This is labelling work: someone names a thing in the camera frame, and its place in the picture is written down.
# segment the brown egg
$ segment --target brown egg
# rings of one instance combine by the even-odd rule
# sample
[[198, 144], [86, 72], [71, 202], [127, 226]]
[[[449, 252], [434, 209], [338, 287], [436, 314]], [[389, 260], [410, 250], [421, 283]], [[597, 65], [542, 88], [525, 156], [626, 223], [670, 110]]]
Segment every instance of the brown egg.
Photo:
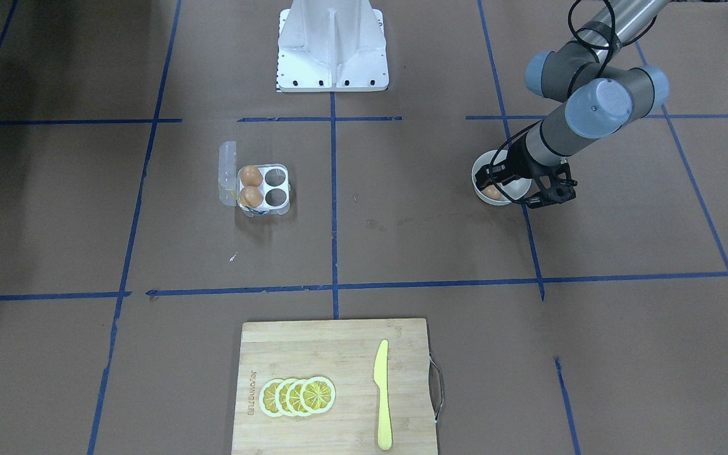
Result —
[[254, 186], [245, 186], [240, 190], [240, 202], [246, 207], [259, 207], [263, 204], [263, 193]]
[[500, 201], [503, 198], [502, 193], [500, 193], [493, 184], [485, 187], [485, 189], [482, 190], [482, 194], [485, 194], [485, 196], [488, 196], [488, 198], [491, 198], [494, 201]]
[[243, 186], [260, 186], [263, 183], [263, 174], [257, 166], [243, 166], [240, 168], [240, 183]]

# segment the plastic knife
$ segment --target plastic knife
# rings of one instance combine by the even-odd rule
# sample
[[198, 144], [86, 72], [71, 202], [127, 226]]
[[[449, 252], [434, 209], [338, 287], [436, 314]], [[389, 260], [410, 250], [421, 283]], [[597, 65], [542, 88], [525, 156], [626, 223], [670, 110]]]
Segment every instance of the plastic knife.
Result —
[[389, 418], [389, 392], [387, 390], [387, 352], [389, 342], [381, 340], [378, 354], [375, 355], [375, 368], [372, 378], [379, 389], [378, 405], [378, 446], [381, 450], [392, 447], [392, 420]]

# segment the knife handle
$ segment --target knife handle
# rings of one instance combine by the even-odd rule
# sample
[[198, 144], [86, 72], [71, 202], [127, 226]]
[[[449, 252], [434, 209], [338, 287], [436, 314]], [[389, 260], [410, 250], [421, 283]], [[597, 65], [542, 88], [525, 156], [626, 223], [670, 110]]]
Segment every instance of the knife handle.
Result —
[[381, 389], [378, 405], [378, 446], [381, 450], [392, 449], [392, 420], [389, 418], [389, 394]]

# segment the wooden cutting board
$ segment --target wooden cutting board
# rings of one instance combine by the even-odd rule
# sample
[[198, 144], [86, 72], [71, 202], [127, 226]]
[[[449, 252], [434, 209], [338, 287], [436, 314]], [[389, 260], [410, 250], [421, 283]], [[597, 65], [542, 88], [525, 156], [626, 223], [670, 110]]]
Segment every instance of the wooden cutting board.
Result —
[[[378, 387], [372, 378], [382, 339], [389, 340], [388, 452], [436, 455], [425, 319], [243, 324], [232, 455], [384, 453], [376, 443]], [[260, 410], [260, 389], [269, 380], [315, 375], [336, 387], [328, 412], [272, 418]]]

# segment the plastic egg tray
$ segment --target plastic egg tray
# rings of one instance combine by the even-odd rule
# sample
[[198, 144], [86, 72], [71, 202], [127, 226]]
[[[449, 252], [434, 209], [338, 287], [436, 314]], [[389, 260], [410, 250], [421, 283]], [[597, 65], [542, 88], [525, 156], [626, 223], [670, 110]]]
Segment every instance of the plastic egg tray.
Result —
[[[291, 208], [291, 184], [288, 182], [288, 169], [282, 164], [257, 164], [255, 165], [263, 174], [263, 183], [257, 189], [263, 194], [263, 202], [259, 207], [245, 207], [242, 203], [238, 208], [246, 216], [258, 215], [285, 215]], [[240, 170], [238, 170], [238, 192], [243, 189], [240, 182]]]

